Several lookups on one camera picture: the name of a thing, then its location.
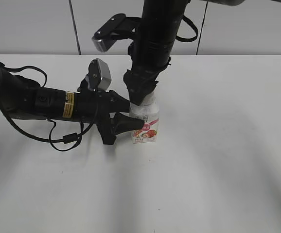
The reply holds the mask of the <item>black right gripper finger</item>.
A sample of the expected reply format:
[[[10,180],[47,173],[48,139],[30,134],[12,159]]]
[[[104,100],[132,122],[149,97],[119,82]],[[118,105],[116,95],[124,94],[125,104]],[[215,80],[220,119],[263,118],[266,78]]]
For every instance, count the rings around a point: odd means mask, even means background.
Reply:
[[[153,92],[153,81],[133,77],[125,77],[123,80],[128,89],[129,100],[135,105],[140,105]]]
[[[155,90],[158,83],[159,81],[157,81],[156,79],[152,79],[150,81],[150,93],[152,93]]]

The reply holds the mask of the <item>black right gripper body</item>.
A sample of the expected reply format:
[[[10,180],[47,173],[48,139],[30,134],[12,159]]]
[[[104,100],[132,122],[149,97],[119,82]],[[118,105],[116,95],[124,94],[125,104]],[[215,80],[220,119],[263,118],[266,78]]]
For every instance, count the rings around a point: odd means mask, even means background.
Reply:
[[[128,47],[132,67],[123,76],[125,84],[157,84],[158,75],[170,64],[172,43],[133,41]]]

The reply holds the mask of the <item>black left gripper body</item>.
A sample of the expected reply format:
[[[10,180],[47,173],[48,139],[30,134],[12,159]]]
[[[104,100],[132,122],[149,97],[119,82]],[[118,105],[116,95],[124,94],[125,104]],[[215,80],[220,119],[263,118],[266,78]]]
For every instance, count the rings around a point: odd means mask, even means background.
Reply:
[[[81,81],[75,94],[73,117],[84,123],[95,124],[105,145],[113,145],[116,140],[110,117],[110,113],[115,112],[116,95],[113,90],[89,90],[85,79]]]

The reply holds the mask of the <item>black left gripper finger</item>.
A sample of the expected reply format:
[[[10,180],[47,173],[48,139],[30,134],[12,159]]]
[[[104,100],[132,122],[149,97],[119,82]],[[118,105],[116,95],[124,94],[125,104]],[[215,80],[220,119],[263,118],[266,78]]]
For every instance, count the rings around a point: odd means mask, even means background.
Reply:
[[[120,96],[113,90],[110,90],[110,112],[128,113],[130,110],[130,101]]]
[[[111,125],[112,133],[119,135],[130,131],[141,130],[143,128],[143,120],[116,113]]]

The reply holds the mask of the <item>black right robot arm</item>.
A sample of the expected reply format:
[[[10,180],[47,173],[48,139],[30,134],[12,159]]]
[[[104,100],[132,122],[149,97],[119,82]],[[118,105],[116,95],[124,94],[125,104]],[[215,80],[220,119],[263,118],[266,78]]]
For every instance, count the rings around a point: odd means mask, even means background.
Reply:
[[[175,41],[190,43],[198,38],[196,25],[184,15],[188,0],[146,0],[128,53],[132,67],[123,81],[129,100],[140,105],[151,94],[158,75],[171,61]]]

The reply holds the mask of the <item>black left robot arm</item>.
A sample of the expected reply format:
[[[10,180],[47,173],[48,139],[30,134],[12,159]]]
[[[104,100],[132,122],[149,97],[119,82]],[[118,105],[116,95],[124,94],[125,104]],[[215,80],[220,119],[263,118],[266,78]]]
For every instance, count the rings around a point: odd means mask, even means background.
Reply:
[[[78,122],[80,133],[61,139],[35,137],[46,143],[70,143],[81,140],[83,134],[96,125],[105,145],[114,144],[117,135],[140,130],[144,121],[126,116],[130,102],[113,90],[108,90],[111,75],[108,65],[99,58],[92,60],[88,73],[77,92],[47,88],[38,82],[20,76],[25,69],[40,73],[34,66],[8,68],[0,62],[0,111],[17,131],[29,137],[17,126],[17,120],[60,120]]]

